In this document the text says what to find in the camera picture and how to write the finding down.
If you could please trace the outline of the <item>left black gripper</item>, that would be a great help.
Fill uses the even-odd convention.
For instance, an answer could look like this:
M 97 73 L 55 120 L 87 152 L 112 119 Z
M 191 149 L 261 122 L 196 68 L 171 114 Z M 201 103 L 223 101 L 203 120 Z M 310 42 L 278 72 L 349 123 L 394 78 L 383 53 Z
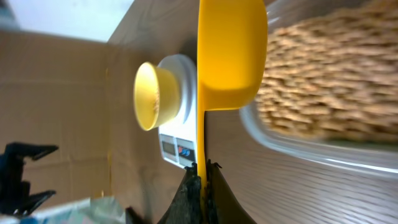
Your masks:
M 12 142 L 1 154 L 1 214 L 13 217 L 28 217 L 46 200 L 53 197 L 55 190 L 30 193 L 30 182 L 23 180 L 26 157 L 37 161 L 58 150 L 56 145 L 36 145 Z

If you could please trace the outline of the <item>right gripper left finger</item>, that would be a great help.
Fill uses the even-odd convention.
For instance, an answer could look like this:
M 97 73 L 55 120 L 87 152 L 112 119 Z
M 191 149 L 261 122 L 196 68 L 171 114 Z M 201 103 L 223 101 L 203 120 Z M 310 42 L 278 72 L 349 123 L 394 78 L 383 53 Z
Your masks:
M 197 164 L 193 162 L 184 169 L 186 173 L 158 224 L 201 223 L 201 178 L 197 174 Z

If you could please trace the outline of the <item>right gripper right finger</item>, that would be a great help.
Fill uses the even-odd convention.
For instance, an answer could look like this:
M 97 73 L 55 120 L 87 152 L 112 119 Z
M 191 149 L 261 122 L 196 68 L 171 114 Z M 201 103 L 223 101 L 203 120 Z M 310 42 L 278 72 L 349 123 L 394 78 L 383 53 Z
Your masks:
M 217 162 L 206 162 L 208 223 L 256 224 L 238 202 L 221 169 Z

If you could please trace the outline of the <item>yellow measuring scoop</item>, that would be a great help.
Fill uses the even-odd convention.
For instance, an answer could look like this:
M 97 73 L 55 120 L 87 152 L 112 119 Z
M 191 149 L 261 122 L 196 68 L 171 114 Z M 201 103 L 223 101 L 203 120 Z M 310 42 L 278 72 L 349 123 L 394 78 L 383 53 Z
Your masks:
M 237 110 L 255 98 L 267 53 L 262 0 L 201 0 L 197 36 L 197 174 L 206 213 L 205 113 Z

